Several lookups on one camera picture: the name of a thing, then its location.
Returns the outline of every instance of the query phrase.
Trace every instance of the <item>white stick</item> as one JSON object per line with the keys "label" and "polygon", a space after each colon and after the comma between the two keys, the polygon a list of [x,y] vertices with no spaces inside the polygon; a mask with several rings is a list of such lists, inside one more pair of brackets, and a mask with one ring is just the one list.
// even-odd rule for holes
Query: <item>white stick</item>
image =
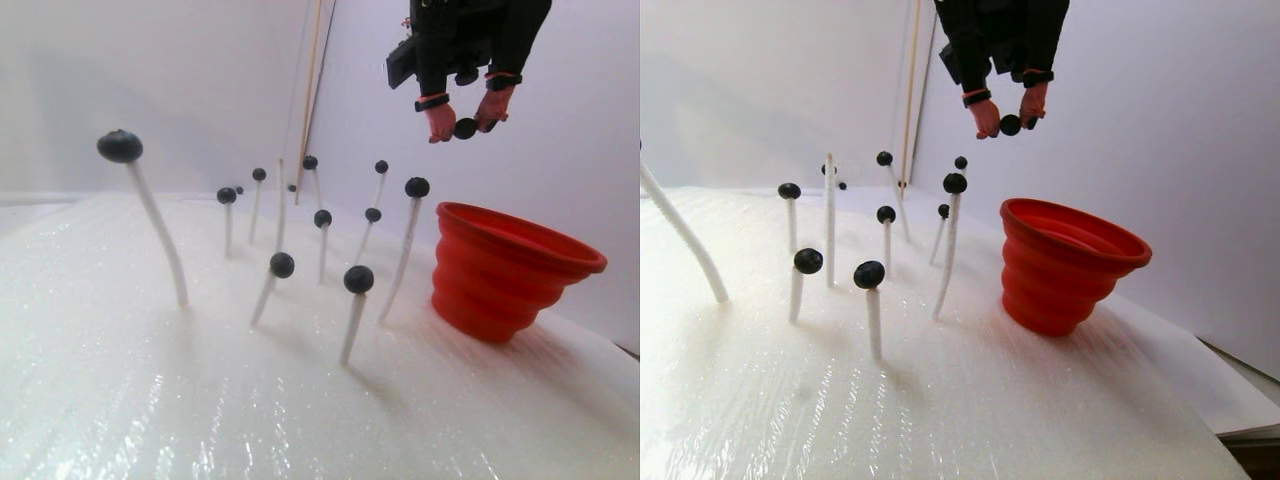
{"label": "white stick", "polygon": [[794,198],[787,198],[787,233],[791,242],[787,243],[790,250],[788,255],[795,255],[796,252],[796,201]]}
{"label": "white stick", "polygon": [[791,269],[791,316],[788,321],[796,323],[800,317],[800,293],[804,291],[804,275],[795,268]]}
{"label": "white stick", "polygon": [[387,305],[378,315],[378,324],[381,325],[387,315],[392,312],[392,303],[396,302],[396,293],[399,292],[399,283],[404,279],[404,268],[408,266],[408,253],[413,247],[413,229],[417,228],[417,211],[422,207],[422,198],[411,198],[408,209],[408,229],[404,232],[404,247],[401,250],[401,262],[396,268],[396,278],[392,279],[392,291],[387,294]]}
{"label": "white stick", "polygon": [[253,317],[248,321],[250,326],[257,326],[257,320],[262,317],[262,310],[266,308],[266,297],[271,296],[273,288],[275,288],[275,275],[268,269],[266,284],[262,285],[262,294],[257,297],[257,305],[253,306]]}
{"label": "white stick", "polygon": [[324,284],[324,259],[329,256],[329,225],[320,228],[320,284]]}
{"label": "white stick", "polygon": [[728,293],[724,292],[724,282],[721,280],[719,270],[716,269],[716,262],[712,261],[712,256],[707,253],[707,248],[703,243],[698,241],[694,236],[694,230],[685,224],[685,219],[680,218],[680,212],[676,211],[676,206],[671,204],[671,198],[662,192],[662,187],[658,186],[658,180],[653,178],[653,173],[649,172],[649,166],[643,161],[640,163],[640,186],[644,191],[649,193],[653,198],[654,205],[662,211],[662,216],[667,218],[671,227],[680,233],[680,238],[685,241],[689,250],[694,252],[694,257],[698,259],[698,264],[703,268],[703,274],[707,275],[707,282],[712,285],[712,293],[716,294],[716,302],[724,303],[728,301]]}
{"label": "white stick", "polygon": [[232,204],[227,204],[227,257],[232,257]]}
{"label": "white stick", "polygon": [[947,297],[947,284],[951,283],[951,268],[956,264],[956,225],[960,224],[960,193],[951,193],[951,228],[947,230],[947,265],[942,270],[942,289],[938,302],[933,306],[933,320],[942,315],[942,301]]}
{"label": "white stick", "polygon": [[872,339],[872,358],[881,360],[879,291],[867,289],[867,333]]}
{"label": "white stick", "polygon": [[142,179],[138,164],[128,163],[125,165],[129,168],[129,178],[133,179],[133,187],[138,191],[138,197],[142,197],[142,207],[146,209],[147,218],[151,219],[151,227],[155,227],[156,236],[160,237],[160,243],[164,246],[164,255],[169,257],[169,271],[173,274],[173,288],[178,293],[178,306],[184,307],[187,306],[187,276],[182,273],[182,260],[178,259],[178,248],[173,246],[169,229],[164,225],[164,219],[160,218],[160,207],[156,206],[156,200],[151,196],[151,189],[147,188],[147,183]]}
{"label": "white stick", "polygon": [[356,328],[360,326],[360,315],[365,311],[365,294],[357,293],[355,298],[351,300],[351,320],[347,321],[347,338],[342,340],[342,356],[338,362],[342,366],[347,366],[347,358],[351,358],[351,346],[356,343]]}
{"label": "white stick", "polygon": [[280,184],[280,209],[276,212],[276,220],[275,220],[275,251],[283,252],[284,251],[284,159],[276,159],[275,166],[276,170],[279,170],[279,174],[275,177],[279,179],[278,183]]}
{"label": "white stick", "polygon": [[253,188],[253,211],[248,219],[248,243],[253,243],[253,232],[257,230],[257,198],[262,195],[262,182],[257,183],[257,188]]}
{"label": "white stick", "polygon": [[369,232],[374,230],[374,223],[370,221],[365,225],[365,236],[360,238],[360,250],[356,251],[356,260],[351,261],[351,265],[360,265],[360,257],[365,255],[365,243],[369,242]]}
{"label": "white stick", "polygon": [[929,266],[933,265],[933,260],[938,257],[938,243],[942,243],[942,228],[947,225],[947,219],[942,219],[938,224],[938,234],[933,236],[933,253],[929,253]]}
{"label": "white stick", "polygon": [[836,284],[836,163],[827,154],[827,284]]}

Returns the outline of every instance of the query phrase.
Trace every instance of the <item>black wrist strap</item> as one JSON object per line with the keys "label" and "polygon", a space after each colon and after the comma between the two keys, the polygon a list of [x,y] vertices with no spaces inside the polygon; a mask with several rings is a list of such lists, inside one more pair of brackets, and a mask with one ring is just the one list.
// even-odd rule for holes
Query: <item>black wrist strap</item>
{"label": "black wrist strap", "polygon": [[426,109],[434,109],[436,106],[440,106],[440,105],[444,105],[444,104],[448,104],[448,102],[449,102],[449,93],[444,93],[444,95],[440,95],[440,96],[438,96],[435,99],[431,99],[431,100],[428,100],[428,101],[415,101],[413,102],[413,111],[422,111],[422,110],[426,110]]}
{"label": "black wrist strap", "polygon": [[1053,81],[1053,72],[1027,72],[1023,73],[1023,86],[1027,88],[1034,87],[1039,83],[1047,83]]}
{"label": "black wrist strap", "polygon": [[493,78],[485,81],[485,88],[500,92],[503,90],[507,90],[507,87],[515,87],[524,81],[525,81],[524,76],[493,76]]}
{"label": "black wrist strap", "polygon": [[964,97],[964,108],[968,109],[969,105],[977,104],[977,102],[983,101],[983,100],[991,100],[991,91],[989,90],[983,90],[982,92],[978,92],[978,93],[974,93],[974,95]]}

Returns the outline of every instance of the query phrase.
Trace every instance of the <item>white wall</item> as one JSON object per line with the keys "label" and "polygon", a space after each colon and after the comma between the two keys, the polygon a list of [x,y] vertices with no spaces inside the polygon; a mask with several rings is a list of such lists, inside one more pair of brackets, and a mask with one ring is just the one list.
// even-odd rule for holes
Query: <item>white wall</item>
{"label": "white wall", "polygon": [[914,4],[643,1],[644,161],[667,187],[820,187],[831,152],[850,184],[887,183],[873,160],[902,157]]}
{"label": "white wall", "polygon": [[[1075,1],[1036,131],[974,140],[933,56],[916,188],[969,161],[965,212],[1036,197],[1143,237],[1155,256],[1117,293],[1280,375],[1280,4]],[[934,52],[946,45],[938,29]],[[1016,113],[1021,88],[989,82]]]}
{"label": "white wall", "polygon": [[[639,22],[635,1],[557,0],[534,44],[511,119],[490,134],[429,145],[413,111],[416,78],[387,86],[385,58],[404,38],[403,0],[340,1],[334,13],[308,150],[320,160],[325,206],[358,214],[372,201],[374,161],[390,164],[380,228],[402,234],[404,180],[431,193],[417,241],[439,238],[442,201],[535,221],[595,247],[608,269],[564,291],[553,310],[623,347],[640,344]],[[471,116],[483,82],[449,87]]]}
{"label": "white wall", "polygon": [[116,128],[142,138],[161,192],[212,196],[296,156],[315,10],[316,0],[0,1],[0,192],[132,189],[95,148]]}

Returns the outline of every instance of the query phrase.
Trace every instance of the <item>person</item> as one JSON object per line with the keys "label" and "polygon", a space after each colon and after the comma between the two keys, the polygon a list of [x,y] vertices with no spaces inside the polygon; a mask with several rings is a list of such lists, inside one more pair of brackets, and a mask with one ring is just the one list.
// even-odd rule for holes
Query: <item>person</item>
{"label": "person", "polygon": [[[475,120],[488,133],[497,122],[507,122],[507,105],[524,81],[521,72],[532,50],[534,38],[550,12],[550,0],[410,0],[408,26],[417,35],[416,76],[431,128],[430,142],[453,137],[457,115],[445,91],[454,46],[462,41],[488,37],[492,60],[485,74],[486,92],[476,109]],[[474,68],[460,65],[460,76]]]}
{"label": "person", "polygon": [[934,0],[933,5],[950,40],[940,56],[963,87],[978,140],[1000,134],[1000,108],[987,90],[992,63],[997,74],[1009,73],[1027,88],[1018,110],[1023,127],[1044,118],[1069,0]]}

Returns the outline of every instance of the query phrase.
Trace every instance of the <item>red collapsible cup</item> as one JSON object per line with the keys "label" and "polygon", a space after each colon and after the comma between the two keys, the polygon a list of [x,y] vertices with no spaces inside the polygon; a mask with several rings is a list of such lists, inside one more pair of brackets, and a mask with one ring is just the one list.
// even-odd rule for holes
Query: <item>red collapsible cup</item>
{"label": "red collapsible cup", "polygon": [[1001,303],[1020,325],[1064,337],[1116,280],[1151,262],[1142,238],[1097,216],[1030,198],[1000,206],[1005,224]]}
{"label": "red collapsible cup", "polygon": [[604,271],[604,255],[568,236],[477,206],[443,202],[431,307],[467,335],[509,342],[564,287]]}

